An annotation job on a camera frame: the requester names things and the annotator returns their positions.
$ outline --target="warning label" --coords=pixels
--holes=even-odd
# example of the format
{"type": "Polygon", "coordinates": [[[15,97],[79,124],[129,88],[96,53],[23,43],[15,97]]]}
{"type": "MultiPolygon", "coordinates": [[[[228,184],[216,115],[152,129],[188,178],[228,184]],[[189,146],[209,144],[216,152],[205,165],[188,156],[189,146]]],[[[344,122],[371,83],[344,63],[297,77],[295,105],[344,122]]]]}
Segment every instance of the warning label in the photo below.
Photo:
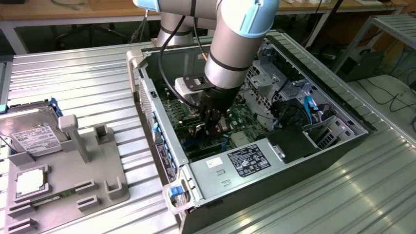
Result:
{"type": "Polygon", "coordinates": [[[12,136],[31,154],[60,146],[49,126],[13,133],[12,136]]]}
{"type": "Polygon", "coordinates": [[[228,154],[233,167],[241,177],[245,177],[271,166],[257,145],[251,145],[228,154]]]}

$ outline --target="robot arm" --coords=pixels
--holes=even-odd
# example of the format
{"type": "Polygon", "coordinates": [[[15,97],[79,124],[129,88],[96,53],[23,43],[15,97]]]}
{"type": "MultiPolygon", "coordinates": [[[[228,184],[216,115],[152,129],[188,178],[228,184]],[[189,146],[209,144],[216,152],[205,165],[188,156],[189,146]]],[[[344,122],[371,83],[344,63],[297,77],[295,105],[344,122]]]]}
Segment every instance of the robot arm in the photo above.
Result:
{"type": "Polygon", "coordinates": [[[193,17],[199,26],[216,31],[205,64],[205,77],[213,88],[201,97],[200,116],[205,126],[215,124],[229,109],[244,83],[263,38],[269,31],[279,0],[133,0],[135,4],[161,13],[157,43],[171,36],[181,16],[187,17],[169,45],[193,42],[193,17]]]}

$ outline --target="wooden table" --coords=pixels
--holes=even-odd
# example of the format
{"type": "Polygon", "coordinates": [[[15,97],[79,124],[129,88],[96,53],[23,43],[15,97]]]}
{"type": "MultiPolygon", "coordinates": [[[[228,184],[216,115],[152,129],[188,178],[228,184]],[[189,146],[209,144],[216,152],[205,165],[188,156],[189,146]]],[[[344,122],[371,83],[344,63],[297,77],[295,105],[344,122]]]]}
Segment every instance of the wooden table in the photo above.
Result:
{"type": "MultiPolygon", "coordinates": [[[[400,12],[404,7],[403,0],[393,1],[397,8],[396,12],[400,12]]],[[[323,17],[319,21],[308,44],[311,44],[316,38],[321,26],[328,18],[332,7],[333,3],[329,3],[323,4],[319,8],[317,12],[323,13],[323,17]]],[[[363,6],[353,0],[344,0],[344,4],[339,9],[339,12],[353,12],[361,10],[373,11],[380,9],[383,10],[383,7],[363,6]]],[[[7,40],[11,43],[15,53],[27,54],[27,48],[15,30],[16,27],[128,22],[141,21],[144,19],[145,11],[140,8],[121,10],[92,10],[88,4],[79,6],[79,8],[79,10],[73,10],[68,7],[55,5],[51,0],[27,0],[25,4],[0,4],[0,17],[3,19],[3,21],[0,21],[0,29],[3,30],[7,40]]],[[[289,4],[284,0],[280,0],[277,15],[312,14],[316,12],[316,8],[317,5],[313,5],[311,3],[293,2],[292,4],[289,4]]],[[[151,12],[148,20],[159,19],[159,13],[151,12]]]]}

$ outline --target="motherboard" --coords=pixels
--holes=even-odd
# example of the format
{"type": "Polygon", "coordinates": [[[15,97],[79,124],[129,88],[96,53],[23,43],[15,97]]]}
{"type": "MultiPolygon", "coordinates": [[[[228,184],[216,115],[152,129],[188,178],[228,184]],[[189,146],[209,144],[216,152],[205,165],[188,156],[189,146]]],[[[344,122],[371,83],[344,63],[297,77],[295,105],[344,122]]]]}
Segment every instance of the motherboard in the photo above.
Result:
{"type": "Polygon", "coordinates": [[[195,137],[195,131],[204,124],[197,111],[191,110],[184,103],[176,98],[169,98],[168,95],[161,95],[160,99],[191,162],[256,141],[257,137],[265,133],[265,128],[241,96],[236,98],[217,124],[217,133],[204,138],[195,137]]]}

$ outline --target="hard drive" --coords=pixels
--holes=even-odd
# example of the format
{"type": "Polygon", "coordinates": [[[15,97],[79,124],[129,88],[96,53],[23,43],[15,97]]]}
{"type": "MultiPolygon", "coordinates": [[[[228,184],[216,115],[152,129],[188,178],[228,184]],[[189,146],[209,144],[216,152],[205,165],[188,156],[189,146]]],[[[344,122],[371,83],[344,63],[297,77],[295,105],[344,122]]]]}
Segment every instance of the hard drive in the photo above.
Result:
{"type": "Polygon", "coordinates": [[[12,107],[0,115],[0,136],[16,153],[41,156],[61,150],[68,135],[57,128],[57,106],[48,101],[12,107]]]}

